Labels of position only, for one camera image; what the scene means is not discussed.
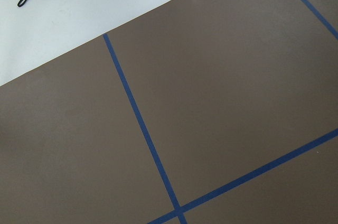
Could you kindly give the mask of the brown paper table cover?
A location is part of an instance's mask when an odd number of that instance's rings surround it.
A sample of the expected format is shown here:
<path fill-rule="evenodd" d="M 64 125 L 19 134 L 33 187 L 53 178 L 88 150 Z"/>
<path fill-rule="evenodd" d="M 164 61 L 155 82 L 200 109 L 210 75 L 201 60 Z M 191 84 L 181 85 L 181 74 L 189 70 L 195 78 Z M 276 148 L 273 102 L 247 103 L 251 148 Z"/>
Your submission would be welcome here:
<path fill-rule="evenodd" d="M 1 223 L 337 223 L 337 0 L 171 0 L 2 85 Z"/>

